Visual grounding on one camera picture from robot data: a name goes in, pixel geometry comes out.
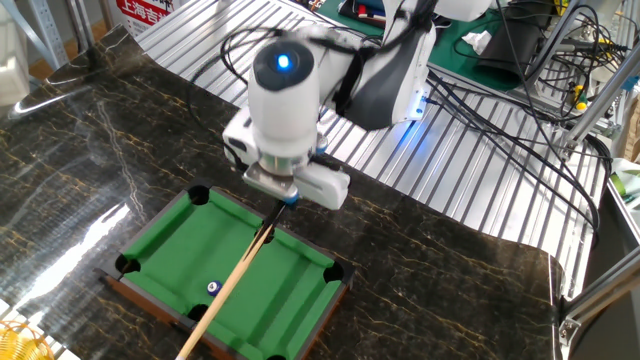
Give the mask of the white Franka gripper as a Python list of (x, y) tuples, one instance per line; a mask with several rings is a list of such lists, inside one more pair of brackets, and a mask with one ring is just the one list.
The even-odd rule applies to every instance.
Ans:
[(249, 186), (276, 199), (269, 215), (276, 221), (290, 205), (301, 199), (330, 210), (338, 210), (348, 195), (350, 176), (316, 162), (315, 156), (326, 147), (326, 138), (317, 136), (310, 152), (298, 158), (278, 158), (261, 151), (255, 142), (254, 122), (249, 109), (241, 109), (223, 132), (228, 159), (244, 165), (242, 179)]

